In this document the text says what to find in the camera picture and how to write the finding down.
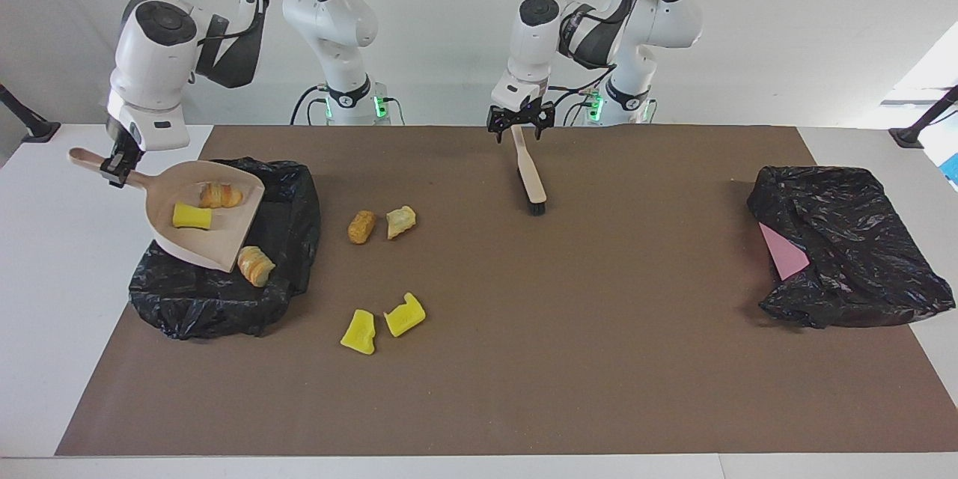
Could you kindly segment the beige brush black bristles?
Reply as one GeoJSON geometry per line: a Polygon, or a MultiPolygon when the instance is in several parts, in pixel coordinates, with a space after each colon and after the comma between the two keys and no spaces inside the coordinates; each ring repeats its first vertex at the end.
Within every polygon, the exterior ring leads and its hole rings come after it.
{"type": "Polygon", "coordinates": [[[519,125],[513,125],[510,128],[510,134],[513,138],[514,150],[516,151],[517,171],[526,195],[528,207],[532,216],[543,216],[546,213],[547,196],[542,185],[540,172],[534,164],[531,153],[529,152],[523,128],[519,125]]]}

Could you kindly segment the beige plastic dustpan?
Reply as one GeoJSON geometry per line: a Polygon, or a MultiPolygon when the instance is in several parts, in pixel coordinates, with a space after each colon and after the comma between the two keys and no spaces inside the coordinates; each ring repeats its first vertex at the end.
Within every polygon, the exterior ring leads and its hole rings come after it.
{"type": "Polygon", "coordinates": [[[151,176],[133,170],[126,183],[146,192],[144,213],[155,242],[178,260],[229,273],[252,225],[261,199],[263,182],[251,173],[205,159],[172,165],[151,176]],[[174,204],[195,205],[202,183],[229,183],[242,193],[235,207],[214,209],[211,229],[177,229],[172,224],[174,204]]]}

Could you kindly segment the pale yellow jagged chunk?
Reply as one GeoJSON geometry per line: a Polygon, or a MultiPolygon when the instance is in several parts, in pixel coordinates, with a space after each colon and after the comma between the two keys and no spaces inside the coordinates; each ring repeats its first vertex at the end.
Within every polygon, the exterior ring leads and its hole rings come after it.
{"type": "Polygon", "coordinates": [[[417,213],[408,205],[390,210],[385,214],[385,217],[387,221],[387,240],[395,240],[417,224],[417,213]]]}

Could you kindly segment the large pale layered chunk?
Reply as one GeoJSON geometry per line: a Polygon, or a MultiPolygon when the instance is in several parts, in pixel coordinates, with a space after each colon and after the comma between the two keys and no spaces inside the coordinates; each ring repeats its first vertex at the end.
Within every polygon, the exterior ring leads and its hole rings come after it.
{"type": "Polygon", "coordinates": [[[266,287],[276,264],[260,247],[248,245],[237,253],[237,268],[247,281],[256,287],[266,287]]]}

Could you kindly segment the brown nugget chunk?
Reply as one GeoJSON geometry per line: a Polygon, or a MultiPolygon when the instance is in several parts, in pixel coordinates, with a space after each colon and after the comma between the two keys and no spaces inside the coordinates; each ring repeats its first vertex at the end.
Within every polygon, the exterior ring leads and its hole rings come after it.
{"type": "Polygon", "coordinates": [[[376,227],[377,215],[370,210],[359,210],[347,227],[347,237],[353,245],[365,244],[376,227]]]}

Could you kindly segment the notched yellow sponge piece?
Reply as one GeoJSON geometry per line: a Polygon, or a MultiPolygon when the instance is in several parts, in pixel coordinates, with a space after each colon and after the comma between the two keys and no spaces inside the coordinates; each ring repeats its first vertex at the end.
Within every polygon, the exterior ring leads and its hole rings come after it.
{"type": "Polygon", "coordinates": [[[397,305],[392,311],[384,312],[390,335],[400,337],[408,330],[415,328],[419,323],[427,319],[427,312],[422,306],[420,299],[413,293],[406,292],[403,295],[403,304],[397,305]]]}

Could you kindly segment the black trash bag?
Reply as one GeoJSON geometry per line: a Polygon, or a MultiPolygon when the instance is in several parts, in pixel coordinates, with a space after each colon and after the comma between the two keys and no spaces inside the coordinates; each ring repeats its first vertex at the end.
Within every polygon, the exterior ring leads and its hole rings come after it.
{"type": "Polygon", "coordinates": [[[955,309],[906,224],[865,168],[766,166],[747,209],[808,265],[760,302],[770,318],[805,328],[880,328],[955,309]]]}
{"type": "Polygon", "coordinates": [[[320,240],[321,210],[307,165],[244,157],[226,165],[257,176],[266,187],[247,234],[275,264],[263,287],[239,271],[223,273],[178,260],[148,245],[131,275],[129,300],[139,316],[173,339],[261,336],[308,291],[320,240]]]}

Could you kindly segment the pink bin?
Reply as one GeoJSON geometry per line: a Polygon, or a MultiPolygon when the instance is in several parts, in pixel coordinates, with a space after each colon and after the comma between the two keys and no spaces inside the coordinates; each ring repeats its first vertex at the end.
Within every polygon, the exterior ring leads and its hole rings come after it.
{"type": "Polygon", "coordinates": [[[779,280],[787,280],[810,265],[808,256],[800,247],[762,223],[759,228],[779,280]]]}

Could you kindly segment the white cardboard box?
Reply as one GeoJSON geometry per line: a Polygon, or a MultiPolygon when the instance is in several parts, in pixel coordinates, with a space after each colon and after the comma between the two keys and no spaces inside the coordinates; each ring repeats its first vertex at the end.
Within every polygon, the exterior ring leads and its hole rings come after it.
{"type": "Polygon", "coordinates": [[[139,113],[163,115],[181,107],[179,94],[152,94],[146,87],[111,85],[106,97],[106,111],[114,120],[120,120],[123,107],[139,113]]]}

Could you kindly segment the black stand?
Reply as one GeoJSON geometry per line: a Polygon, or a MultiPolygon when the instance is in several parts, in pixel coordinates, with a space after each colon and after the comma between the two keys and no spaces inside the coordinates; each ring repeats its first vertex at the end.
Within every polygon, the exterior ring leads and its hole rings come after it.
{"type": "Polygon", "coordinates": [[[947,117],[946,111],[952,110],[952,113],[958,113],[958,84],[947,90],[940,100],[931,104],[926,111],[913,124],[904,128],[890,128],[888,134],[896,141],[896,144],[902,148],[923,149],[919,137],[921,131],[934,125],[936,122],[944,120],[947,117]]]}
{"type": "Polygon", "coordinates": [[[22,141],[24,144],[44,144],[50,141],[61,122],[46,120],[42,115],[21,103],[2,83],[0,83],[0,103],[3,103],[20,120],[27,130],[22,141]]]}

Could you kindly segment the brown table mat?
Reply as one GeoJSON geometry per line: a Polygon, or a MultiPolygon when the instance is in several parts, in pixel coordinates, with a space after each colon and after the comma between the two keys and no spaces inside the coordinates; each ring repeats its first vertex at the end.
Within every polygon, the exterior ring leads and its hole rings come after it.
{"type": "Polygon", "coordinates": [[[126,308],[59,455],[958,451],[958,408],[907,326],[801,329],[759,308],[769,251],[746,207],[794,128],[219,126],[202,157],[311,169],[308,291],[266,336],[174,341],[126,308]],[[403,205],[415,227],[387,239],[403,205]],[[377,215],[363,245],[359,210],[377,215]],[[413,293],[400,337],[384,312],[413,293]],[[376,319],[371,356],[340,346],[376,319]]]}

